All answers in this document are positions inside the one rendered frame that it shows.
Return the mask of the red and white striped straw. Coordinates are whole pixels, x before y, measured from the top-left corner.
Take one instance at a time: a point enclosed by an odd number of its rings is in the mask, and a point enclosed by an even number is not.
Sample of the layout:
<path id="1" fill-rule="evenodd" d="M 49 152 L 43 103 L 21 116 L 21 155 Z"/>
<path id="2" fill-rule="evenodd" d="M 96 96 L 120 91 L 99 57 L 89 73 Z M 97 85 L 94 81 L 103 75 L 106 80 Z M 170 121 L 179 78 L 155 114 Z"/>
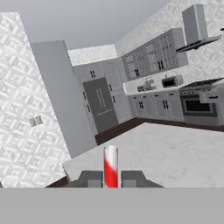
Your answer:
<path id="1" fill-rule="evenodd" d="M 118 148 L 110 145 L 104 149 L 104 186 L 109 188 L 118 187 Z"/>

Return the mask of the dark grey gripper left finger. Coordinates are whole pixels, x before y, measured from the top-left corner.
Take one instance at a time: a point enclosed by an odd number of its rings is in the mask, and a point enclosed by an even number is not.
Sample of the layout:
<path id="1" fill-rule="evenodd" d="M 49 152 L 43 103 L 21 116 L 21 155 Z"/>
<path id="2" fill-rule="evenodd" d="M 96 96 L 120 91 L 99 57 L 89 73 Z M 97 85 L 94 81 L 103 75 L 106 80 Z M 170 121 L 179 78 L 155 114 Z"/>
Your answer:
<path id="1" fill-rule="evenodd" d="M 68 184 L 69 187 L 103 188 L 103 171 L 82 171 L 80 176 Z"/>

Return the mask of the grey base cupboard run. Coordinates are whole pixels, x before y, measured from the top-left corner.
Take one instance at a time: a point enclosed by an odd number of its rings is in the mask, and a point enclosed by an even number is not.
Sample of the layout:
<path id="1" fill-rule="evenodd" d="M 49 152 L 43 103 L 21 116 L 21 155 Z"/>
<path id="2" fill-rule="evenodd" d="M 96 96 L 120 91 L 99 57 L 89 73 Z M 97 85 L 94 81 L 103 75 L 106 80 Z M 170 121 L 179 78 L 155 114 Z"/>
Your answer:
<path id="1" fill-rule="evenodd" d="M 184 120 L 178 90 L 150 91 L 128 96 L 132 115 L 137 118 Z"/>

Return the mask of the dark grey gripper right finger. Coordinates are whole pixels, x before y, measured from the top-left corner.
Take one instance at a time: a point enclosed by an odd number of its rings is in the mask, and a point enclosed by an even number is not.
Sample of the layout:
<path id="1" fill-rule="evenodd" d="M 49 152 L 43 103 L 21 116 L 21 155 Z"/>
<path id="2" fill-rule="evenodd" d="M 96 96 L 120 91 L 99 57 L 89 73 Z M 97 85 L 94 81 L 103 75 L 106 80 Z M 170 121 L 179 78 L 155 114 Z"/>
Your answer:
<path id="1" fill-rule="evenodd" d="M 121 187 L 149 187 L 163 188 L 155 182 L 148 180 L 142 171 L 122 171 L 121 172 Z"/>

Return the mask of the grey tall side panel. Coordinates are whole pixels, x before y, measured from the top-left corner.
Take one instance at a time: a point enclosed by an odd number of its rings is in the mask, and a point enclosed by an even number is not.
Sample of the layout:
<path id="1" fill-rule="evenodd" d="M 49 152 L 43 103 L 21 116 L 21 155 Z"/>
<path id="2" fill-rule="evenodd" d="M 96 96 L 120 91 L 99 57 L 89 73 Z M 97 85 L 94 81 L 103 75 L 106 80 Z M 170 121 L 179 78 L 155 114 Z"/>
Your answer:
<path id="1" fill-rule="evenodd" d="M 96 146 L 64 40 L 31 44 L 71 158 Z"/>

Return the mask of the grey wall cupboards with glass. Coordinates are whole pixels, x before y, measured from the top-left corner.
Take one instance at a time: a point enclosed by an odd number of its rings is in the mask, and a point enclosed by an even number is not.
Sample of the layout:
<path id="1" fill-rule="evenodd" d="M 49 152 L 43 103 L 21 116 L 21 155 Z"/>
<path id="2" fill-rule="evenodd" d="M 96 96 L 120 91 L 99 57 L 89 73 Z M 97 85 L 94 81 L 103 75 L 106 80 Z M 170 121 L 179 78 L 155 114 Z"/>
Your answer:
<path id="1" fill-rule="evenodd" d="M 154 39 L 122 56 L 129 81 L 161 73 L 188 64 L 186 52 L 177 52 L 185 46 L 181 27 L 171 28 Z"/>

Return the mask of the grey range hood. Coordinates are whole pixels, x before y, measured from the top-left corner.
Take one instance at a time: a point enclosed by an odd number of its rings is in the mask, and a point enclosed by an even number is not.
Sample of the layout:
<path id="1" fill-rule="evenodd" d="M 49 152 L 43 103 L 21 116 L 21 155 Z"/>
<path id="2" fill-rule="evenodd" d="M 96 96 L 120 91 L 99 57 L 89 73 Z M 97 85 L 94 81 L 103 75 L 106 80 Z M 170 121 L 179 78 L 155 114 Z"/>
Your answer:
<path id="1" fill-rule="evenodd" d="M 204 5 L 193 4 L 182 11 L 186 45 L 176 50 L 176 53 L 197 50 L 200 47 L 221 39 L 221 35 L 209 37 L 205 18 Z"/>

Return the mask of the grey wall socket plate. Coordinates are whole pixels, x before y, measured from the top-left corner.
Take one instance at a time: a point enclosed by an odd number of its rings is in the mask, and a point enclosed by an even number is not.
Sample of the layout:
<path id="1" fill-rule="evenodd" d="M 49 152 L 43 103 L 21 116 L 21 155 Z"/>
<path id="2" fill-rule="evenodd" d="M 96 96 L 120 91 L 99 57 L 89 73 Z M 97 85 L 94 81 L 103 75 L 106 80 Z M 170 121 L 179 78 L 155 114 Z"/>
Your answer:
<path id="1" fill-rule="evenodd" d="M 34 117 L 34 118 L 31 118 L 31 119 L 29 120 L 29 122 L 30 122 L 30 125 L 31 125 L 32 127 L 35 127 L 35 126 L 37 126 L 37 125 L 42 124 L 42 123 L 43 123 L 43 120 L 42 120 L 41 116 L 39 115 L 39 116 L 36 116 L 36 117 Z"/>

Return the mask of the steel oven with hob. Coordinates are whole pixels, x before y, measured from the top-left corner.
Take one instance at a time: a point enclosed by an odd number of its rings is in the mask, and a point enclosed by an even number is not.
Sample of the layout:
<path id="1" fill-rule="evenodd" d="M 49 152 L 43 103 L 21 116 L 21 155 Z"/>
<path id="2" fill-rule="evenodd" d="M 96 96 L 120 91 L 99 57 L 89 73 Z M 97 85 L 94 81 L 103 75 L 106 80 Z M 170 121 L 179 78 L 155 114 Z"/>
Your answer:
<path id="1" fill-rule="evenodd" d="M 200 80 L 178 90 L 185 122 L 195 125 L 221 126 L 221 112 L 218 103 L 216 82 L 223 78 Z"/>

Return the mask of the grey fridge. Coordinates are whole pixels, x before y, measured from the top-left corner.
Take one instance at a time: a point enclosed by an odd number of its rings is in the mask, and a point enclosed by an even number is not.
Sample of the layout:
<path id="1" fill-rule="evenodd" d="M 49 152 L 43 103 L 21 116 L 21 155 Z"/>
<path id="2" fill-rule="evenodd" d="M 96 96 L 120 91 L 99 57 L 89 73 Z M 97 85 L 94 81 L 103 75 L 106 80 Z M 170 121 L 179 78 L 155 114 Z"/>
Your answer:
<path id="1" fill-rule="evenodd" d="M 114 104 L 105 77 L 83 83 L 84 91 L 99 133 L 118 124 Z"/>

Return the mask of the grey tall cupboard run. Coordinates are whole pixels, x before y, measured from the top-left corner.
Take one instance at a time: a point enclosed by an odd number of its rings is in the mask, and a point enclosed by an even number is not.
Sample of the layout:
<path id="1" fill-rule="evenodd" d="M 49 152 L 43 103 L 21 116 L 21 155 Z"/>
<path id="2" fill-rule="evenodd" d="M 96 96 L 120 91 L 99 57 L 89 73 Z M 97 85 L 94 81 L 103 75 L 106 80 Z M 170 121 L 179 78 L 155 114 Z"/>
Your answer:
<path id="1" fill-rule="evenodd" d="M 97 131 L 95 120 L 88 103 L 88 98 L 84 91 L 83 83 L 86 81 L 93 81 L 102 77 L 106 78 L 118 120 L 118 124 L 116 126 L 125 123 L 132 118 L 128 97 L 123 88 L 123 63 L 119 59 L 108 59 L 100 62 L 74 66 L 73 72 L 75 78 L 80 84 L 84 107 L 87 111 L 87 118 L 95 136 L 101 133 Z"/>

